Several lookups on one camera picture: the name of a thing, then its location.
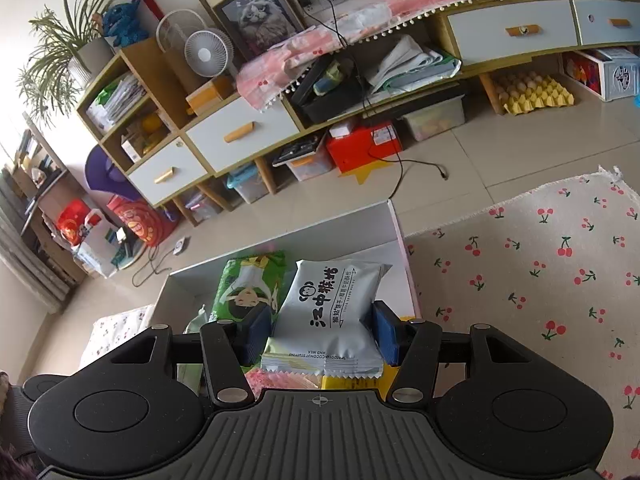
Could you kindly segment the small white desk fan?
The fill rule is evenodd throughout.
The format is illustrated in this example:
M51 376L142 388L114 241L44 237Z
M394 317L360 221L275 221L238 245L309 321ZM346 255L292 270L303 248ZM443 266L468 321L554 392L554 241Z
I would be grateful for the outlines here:
M194 73L208 78L218 77L228 70L234 57L231 39L216 28L191 34L184 44L183 53Z

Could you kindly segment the clear plastic storage box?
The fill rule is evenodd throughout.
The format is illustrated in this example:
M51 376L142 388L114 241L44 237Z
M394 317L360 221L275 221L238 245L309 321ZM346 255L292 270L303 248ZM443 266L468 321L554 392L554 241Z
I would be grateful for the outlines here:
M416 142L425 141L462 126L465 123L462 99L463 96L456 96L405 115L402 119L413 139Z

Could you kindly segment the cherry print cloth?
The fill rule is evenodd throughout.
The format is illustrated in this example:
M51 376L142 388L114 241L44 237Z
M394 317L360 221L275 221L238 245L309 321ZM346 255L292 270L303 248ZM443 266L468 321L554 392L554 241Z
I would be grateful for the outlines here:
M597 390L599 474L639 471L639 196L618 169L551 182L406 236L421 315L496 326Z

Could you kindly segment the grey Chinese snack packet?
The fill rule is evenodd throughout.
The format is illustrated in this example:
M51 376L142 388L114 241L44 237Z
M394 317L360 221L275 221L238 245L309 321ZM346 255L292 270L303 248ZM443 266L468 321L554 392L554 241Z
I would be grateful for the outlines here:
M266 372L378 378L383 358L366 320L386 263L296 262L294 280L260 360Z

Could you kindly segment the potted green plant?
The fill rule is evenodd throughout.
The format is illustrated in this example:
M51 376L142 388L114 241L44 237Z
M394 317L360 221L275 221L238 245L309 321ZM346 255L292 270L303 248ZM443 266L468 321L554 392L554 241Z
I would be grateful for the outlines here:
M80 49L102 37L93 17L106 12L113 2L62 0L61 14L45 6L29 21L36 46L20 70L17 85L32 119L48 124L58 115L70 114L80 85L74 81L68 64L77 61L84 70L88 67L80 57Z

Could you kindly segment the pink cherry cabinet cloth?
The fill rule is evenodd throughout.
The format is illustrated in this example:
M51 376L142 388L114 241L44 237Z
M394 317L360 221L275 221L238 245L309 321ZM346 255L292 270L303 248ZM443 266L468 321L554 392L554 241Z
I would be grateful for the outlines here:
M401 29L415 20L483 0L378 0L318 23L269 48L242 66L236 90L255 110L264 110L325 54Z

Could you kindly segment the red round lantern bag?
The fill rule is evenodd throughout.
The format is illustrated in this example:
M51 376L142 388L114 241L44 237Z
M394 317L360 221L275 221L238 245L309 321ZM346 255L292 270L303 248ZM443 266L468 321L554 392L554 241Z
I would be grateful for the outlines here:
M177 222L169 220L166 214L152 208L145 200L128 200L114 195L107 208L149 247L160 246L177 227Z

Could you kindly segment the black storage bin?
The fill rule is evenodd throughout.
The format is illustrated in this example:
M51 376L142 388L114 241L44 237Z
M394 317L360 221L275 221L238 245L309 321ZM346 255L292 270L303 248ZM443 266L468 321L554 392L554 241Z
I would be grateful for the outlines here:
M325 54L311 63L290 101L307 122L320 124L362 104L370 84L350 54Z

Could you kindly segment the yellow egg tray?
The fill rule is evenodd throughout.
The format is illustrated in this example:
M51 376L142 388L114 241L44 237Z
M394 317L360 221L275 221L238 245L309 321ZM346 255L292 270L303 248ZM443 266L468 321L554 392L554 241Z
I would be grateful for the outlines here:
M524 115L543 108L569 107L576 98L559 81L536 72L507 73L496 81L498 102L512 116Z

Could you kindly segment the framed cat picture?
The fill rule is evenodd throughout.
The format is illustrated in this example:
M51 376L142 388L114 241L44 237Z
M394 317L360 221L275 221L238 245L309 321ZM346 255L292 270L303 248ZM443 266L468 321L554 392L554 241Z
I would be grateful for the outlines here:
M231 38L243 62L251 61L305 29L291 0L200 0Z

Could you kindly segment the red box under cabinet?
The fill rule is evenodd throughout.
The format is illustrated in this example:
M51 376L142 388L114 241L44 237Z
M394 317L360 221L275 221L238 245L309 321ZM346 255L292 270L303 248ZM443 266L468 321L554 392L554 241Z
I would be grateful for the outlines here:
M394 124L381 122L375 126L358 126L342 138L331 136L326 141L326 149L344 174L400 153L402 144Z

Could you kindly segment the blue Stitch plush toy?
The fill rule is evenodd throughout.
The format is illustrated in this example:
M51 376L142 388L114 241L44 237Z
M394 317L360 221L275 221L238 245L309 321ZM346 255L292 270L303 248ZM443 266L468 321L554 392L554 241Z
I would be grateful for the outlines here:
M126 48L149 38L137 16L140 1L116 4L102 15L103 36L112 38L115 48Z

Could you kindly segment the green snack packet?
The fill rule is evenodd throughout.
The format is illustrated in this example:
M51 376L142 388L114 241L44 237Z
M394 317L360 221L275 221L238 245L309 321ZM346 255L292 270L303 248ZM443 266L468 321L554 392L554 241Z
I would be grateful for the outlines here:
M283 300L285 272L284 252L228 260L209 319L239 321L262 306L268 307L275 318Z

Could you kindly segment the white paper shopping bag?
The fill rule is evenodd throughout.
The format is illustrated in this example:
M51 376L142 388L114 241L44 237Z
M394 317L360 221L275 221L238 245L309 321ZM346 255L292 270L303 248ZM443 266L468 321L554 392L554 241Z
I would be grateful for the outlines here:
M117 230L98 208L89 211L79 228L75 256L102 278L110 278L118 271L113 262L120 249Z

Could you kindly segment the purple round cushion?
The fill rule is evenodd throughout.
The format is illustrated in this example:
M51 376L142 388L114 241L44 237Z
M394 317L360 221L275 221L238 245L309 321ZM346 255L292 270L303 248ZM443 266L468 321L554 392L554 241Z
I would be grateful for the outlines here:
M99 145L96 145L87 157L85 178L93 191L115 194L133 202L141 198L138 190Z

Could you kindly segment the white printed box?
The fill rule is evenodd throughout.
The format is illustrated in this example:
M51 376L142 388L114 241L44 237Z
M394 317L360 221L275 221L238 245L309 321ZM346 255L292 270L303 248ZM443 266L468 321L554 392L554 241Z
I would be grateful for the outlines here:
M603 102L639 94L639 57L626 48L563 52L561 63L565 76Z

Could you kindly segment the pink cardboard box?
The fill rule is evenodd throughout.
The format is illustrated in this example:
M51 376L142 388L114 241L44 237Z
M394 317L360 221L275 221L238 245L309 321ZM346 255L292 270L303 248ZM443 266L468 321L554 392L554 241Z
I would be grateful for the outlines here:
M285 253L290 273L299 260L386 263L390 270L376 296L401 318L420 315L404 234L393 203L386 200L171 272L149 313L149 326L166 325L182 333L198 310L212 308L228 260L279 250Z

